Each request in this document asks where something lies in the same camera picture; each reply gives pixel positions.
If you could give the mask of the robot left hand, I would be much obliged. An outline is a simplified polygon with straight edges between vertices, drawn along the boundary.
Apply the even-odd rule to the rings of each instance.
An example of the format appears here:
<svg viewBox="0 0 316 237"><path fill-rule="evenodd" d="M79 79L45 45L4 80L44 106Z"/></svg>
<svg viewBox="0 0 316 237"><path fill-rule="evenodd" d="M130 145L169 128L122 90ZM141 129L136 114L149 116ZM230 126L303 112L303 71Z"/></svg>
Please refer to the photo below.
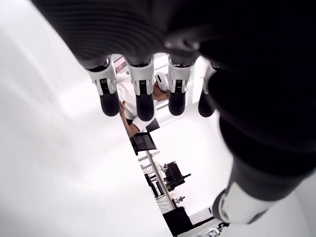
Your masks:
<svg viewBox="0 0 316 237"><path fill-rule="evenodd" d="M213 204L251 224L316 169L316 3L313 0L36 0L89 73L107 116L121 109L110 59L129 66L140 119L154 116L153 56L168 54L169 111L181 115L191 68L209 62L198 105L217 110L232 153Z"/></svg>

